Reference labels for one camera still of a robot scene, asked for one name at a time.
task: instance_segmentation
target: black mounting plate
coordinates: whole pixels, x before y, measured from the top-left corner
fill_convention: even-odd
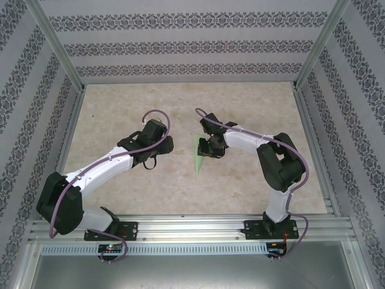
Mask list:
[[[244,222],[245,229],[241,230],[241,232],[245,234],[246,240],[284,239],[283,233],[270,236],[262,223],[262,220],[248,220]],[[288,239],[298,239],[300,237],[295,220],[288,221],[285,231]]]
[[[125,241],[136,241],[138,235],[138,222],[119,222],[117,237]],[[115,238],[100,235],[91,231],[84,233],[84,241],[116,241]]]

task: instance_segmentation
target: beige floor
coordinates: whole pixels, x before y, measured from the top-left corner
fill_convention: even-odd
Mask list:
[[[298,190],[291,211],[326,213],[309,147],[289,83],[180,83],[89,85],[65,173],[106,154],[116,143],[142,130],[142,115],[164,110],[171,118],[174,151],[158,157],[152,171],[143,166],[122,173],[84,200],[116,214],[237,214],[264,212],[270,192],[257,158],[228,149],[220,160],[205,158],[195,175],[193,135],[203,134],[195,107],[222,121],[262,134],[288,133],[309,162],[310,180]],[[161,118],[153,114],[152,118]]]

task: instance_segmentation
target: damask pattern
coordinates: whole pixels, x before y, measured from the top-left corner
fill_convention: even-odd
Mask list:
[[[26,5],[23,0],[8,0],[0,13],[0,53],[4,50],[20,19],[24,15]]]
[[[49,153],[53,149],[52,144],[54,142],[55,134],[60,123],[61,115],[64,111],[70,88],[71,82],[68,76],[66,76],[58,95],[55,108],[51,115],[45,137],[37,154],[31,177],[29,178],[28,185],[25,189],[23,201],[17,212],[17,217],[15,219],[15,224],[12,227],[9,242],[5,246],[5,254],[2,256],[2,263],[0,264],[0,288],[6,288],[10,280],[14,262],[20,249],[20,243],[25,233],[25,227],[27,225],[28,218],[31,215],[31,210],[34,209],[32,206],[34,205],[36,196],[39,194],[42,175],[45,171]],[[71,115],[73,108],[75,107],[75,103],[76,100],[72,105]]]
[[[362,92],[368,100],[368,104],[371,106],[372,111],[374,111],[375,118],[380,121],[378,124],[381,126],[383,134],[385,134],[385,99],[383,88],[379,86],[374,73],[372,73],[362,51],[343,20],[340,20],[333,32],[346,60],[349,62],[350,68],[353,70],[356,80],[360,84]]]
[[[319,140],[318,133],[317,133],[317,130],[316,130],[316,128],[315,128],[315,124],[314,124],[312,115],[310,114],[309,106],[308,106],[308,104],[307,104],[307,102],[306,102],[306,99],[305,99],[305,98],[303,98],[303,99],[305,100],[305,105],[306,105],[307,111],[309,112],[310,121],[312,122],[313,131],[314,131],[315,137],[316,137],[316,139],[317,139],[317,143],[318,143],[319,150],[321,151],[322,160],[324,161],[324,164],[325,164],[325,168],[326,168],[326,172],[327,172],[327,175],[328,175],[328,177],[329,177],[329,180],[330,180],[331,188],[333,189],[334,196],[336,197],[337,205],[338,205],[339,211],[340,211],[340,213],[343,215],[343,209],[342,209],[341,204],[340,204],[340,202],[339,202],[338,195],[336,194],[336,187],[334,186],[333,178],[331,177],[331,173],[330,173],[330,171],[329,171],[329,167],[328,167],[327,162],[326,162],[326,157],[325,157],[324,149],[323,149],[322,146],[321,146],[321,141]]]
[[[321,27],[327,12],[164,13],[50,17],[56,32],[134,29]]]
[[[373,186],[373,192],[377,194],[376,198],[381,204],[381,209],[385,210],[385,175],[381,171],[377,157],[373,154],[371,144],[368,141],[365,131],[361,126],[361,121],[354,110],[353,103],[350,101],[348,92],[343,86],[341,77],[331,60],[327,49],[324,49],[319,56],[319,62],[322,64],[324,72],[330,83],[330,87],[336,97],[341,114],[346,121],[346,125],[351,133],[351,138],[363,162],[363,167]]]
[[[298,73],[301,63],[208,63],[77,67],[80,77],[137,75],[201,75]]]
[[[368,209],[365,203],[362,201],[360,190],[357,186],[354,174],[351,171],[348,158],[343,146],[341,145],[339,134],[334,125],[330,110],[328,109],[328,105],[326,104],[325,97],[319,86],[319,82],[316,79],[314,71],[309,74],[307,81],[312,90],[313,97],[324,124],[338,169],[345,184],[346,192],[352,203],[353,211],[356,214],[356,219],[358,220],[358,224],[365,238],[365,244],[369,249],[372,263],[376,268],[376,273],[379,275],[380,284],[385,287],[385,256],[383,255],[383,250],[380,248],[380,241],[375,236],[376,232],[373,229],[373,222],[369,218]]]
[[[44,35],[40,28],[36,26],[0,95],[0,135],[3,133],[2,129],[7,125],[7,120],[10,118],[13,107],[22,92],[44,42]]]
[[[91,43],[64,45],[69,56],[207,54],[207,53],[307,53],[311,40],[251,40]]]
[[[378,0],[353,0],[363,20],[377,37],[377,42],[385,49],[385,9]]]
[[[35,133],[44,103],[48,97],[59,66],[60,62],[58,58],[55,54],[52,54],[43,78],[37,87],[31,107],[25,116],[20,133],[17,136],[17,142],[15,142],[15,147],[12,149],[11,156],[8,159],[9,162],[5,165],[5,172],[2,174],[2,179],[0,180],[0,217],[3,216],[3,211],[8,205],[16,177],[19,175],[25,154],[32,140],[32,136]]]

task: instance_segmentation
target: aluminum frame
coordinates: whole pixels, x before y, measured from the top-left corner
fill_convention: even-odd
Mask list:
[[[311,49],[308,58],[300,70],[296,80],[297,87],[306,79],[316,61],[319,52],[323,48],[332,30],[347,6],[347,0],[337,0],[330,16],[327,19],[322,31]],[[60,156],[57,170],[62,173],[66,163],[69,147],[75,132],[77,119],[81,110],[85,87],[76,72],[64,47],[60,43],[50,21],[45,15],[37,0],[27,0],[26,4],[31,13],[37,19],[40,28],[47,37],[52,49],[63,64],[70,79],[80,91],[79,100],[76,104],[75,113],[70,123],[70,131],[64,144],[63,153]],[[303,96],[297,91],[292,83],[292,89],[297,103],[298,112],[304,127],[307,142],[310,147],[312,159],[316,167],[321,190],[324,195],[324,202],[327,214],[307,215],[310,224],[309,231],[303,241],[340,241],[348,267],[356,288],[372,289],[366,264],[360,250],[356,233],[349,217],[341,217],[337,204],[336,196],[332,190],[330,180],[322,161],[321,151],[315,138],[315,133],[311,126],[309,114],[303,102]],[[211,216],[119,216],[122,221],[136,221],[138,225],[138,239],[135,243],[141,244],[182,244],[182,243],[232,243],[246,244],[243,229],[243,221],[257,219],[261,220],[261,215],[211,215]],[[304,221],[296,219],[299,233],[302,234]],[[16,282],[12,288],[31,288],[35,271],[39,263],[40,253],[45,244],[84,244],[89,243],[83,240],[84,232],[75,230],[68,235],[58,235],[52,240],[48,236],[49,224],[45,220],[36,220],[32,225],[32,230],[28,238],[26,248],[23,252],[22,260],[16,274]]]

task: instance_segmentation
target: cable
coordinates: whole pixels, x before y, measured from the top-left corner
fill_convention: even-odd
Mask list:
[[[268,141],[271,141],[273,143],[276,143],[280,146],[283,146],[284,148],[286,149],[289,149],[290,151],[292,151],[293,153],[295,153],[297,155],[297,157],[301,160],[301,162],[303,163],[304,167],[305,167],[305,178],[303,179],[302,182],[300,182],[298,185],[296,185],[294,188],[291,188],[290,189],[290,193],[289,193],[289,196],[288,196],[288,200],[286,202],[286,205],[285,205],[285,210],[288,214],[294,216],[294,217],[300,217],[300,218],[303,218],[305,220],[305,223],[306,223],[306,226],[305,226],[305,229],[302,233],[302,236],[298,239],[297,243],[294,245],[294,247],[285,255],[285,256],[282,256],[280,259],[283,259],[283,258],[286,258],[287,256],[289,256],[293,251],[295,251],[298,247],[298,245],[302,242],[303,238],[305,237],[306,235],[306,232],[309,228],[309,221],[308,219],[304,216],[304,215],[301,215],[301,214],[293,214],[293,213],[290,213],[289,211],[289,205],[290,205],[290,201],[291,201],[291,198],[293,196],[293,192],[298,190],[299,188],[301,188],[306,182],[307,180],[309,179],[309,166],[307,165],[307,162],[305,160],[305,158],[296,150],[294,149],[293,147],[289,146],[288,144],[286,143],[283,143],[282,141],[279,141],[279,140],[275,140],[273,138],[270,138],[270,137],[266,137],[265,135],[262,135],[262,134],[257,134],[256,132],[252,132],[252,131],[247,131],[247,130],[244,130],[244,129],[239,129],[239,128],[234,128],[234,127],[231,127],[231,126],[228,126],[228,125],[224,125],[220,122],[216,122],[214,120],[211,120],[209,119],[207,116],[207,113],[202,110],[201,108],[196,108],[195,109],[195,112],[200,116],[202,117],[203,119],[207,120],[208,122],[211,122],[213,123],[214,125],[218,125],[218,126],[221,126],[223,128],[226,128],[226,129],[229,129],[229,130],[232,130],[232,131],[237,131],[237,132],[243,132],[245,134],[248,134],[248,135],[252,135],[253,137],[257,137],[257,138],[260,138],[262,140],[268,140]]]
[[[89,167],[87,167],[85,170],[83,170],[82,172],[80,172],[77,176],[74,177],[73,180],[71,180],[68,185],[64,188],[64,190],[61,192],[57,202],[56,202],[56,205],[55,205],[55,209],[54,209],[54,212],[52,213],[52,217],[51,217],[51,222],[49,224],[49,237],[50,238],[55,238],[55,236],[58,234],[58,231],[54,232],[54,226],[55,226],[55,221],[56,221],[56,216],[58,214],[58,210],[59,210],[59,207],[60,207],[60,203],[61,201],[63,200],[65,194],[67,193],[68,189],[79,179],[81,179],[81,176],[84,176],[87,172],[89,172],[91,169],[93,169],[94,167],[104,163],[105,161],[109,161],[113,158],[118,158],[118,157],[122,157],[124,155],[129,155],[129,154],[137,154],[139,152],[144,152],[144,151],[148,151],[149,149],[153,149],[155,148],[156,146],[160,145],[162,143],[162,141],[164,141],[168,134],[170,133],[170,128],[171,128],[171,122],[170,122],[170,118],[169,116],[167,115],[167,113],[165,113],[164,111],[162,110],[149,110],[148,112],[146,112],[144,114],[144,116],[142,117],[142,123],[145,123],[145,118],[146,116],[148,116],[150,113],[161,113],[165,116],[165,118],[167,119],[167,130],[164,134],[164,136],[159,140],[157,141],[156,143],[146,147],[146,148],[142,148],[142,149],[136,149],[134,151],[130,151],[130,152],[121,152],[119,154],[115,154],[115,155],[112,155],[110,157],[106,157],[106,158],[103,158],[97,162],[95,162],[94,164],[90,165]],[[97,231],[97,230],[89,230],[89,231],[92,231],[92,232],[97,232],[98,234],[102,234],[102,235],[106,235],[106,236],[109,236],[111,238],[116,238],[118,240],[121,240],[125,246],[125,248],[128,248],[127,247],[127,243],[120,237],[118,236],[115,236],[115,235],[111,235],[109,233],[105,233],[105,232],[100,232],[100,231]],[[127,250],[125,249],[125,252],[123,255],[121,255],[121,257],[125,256],[127,254]]]

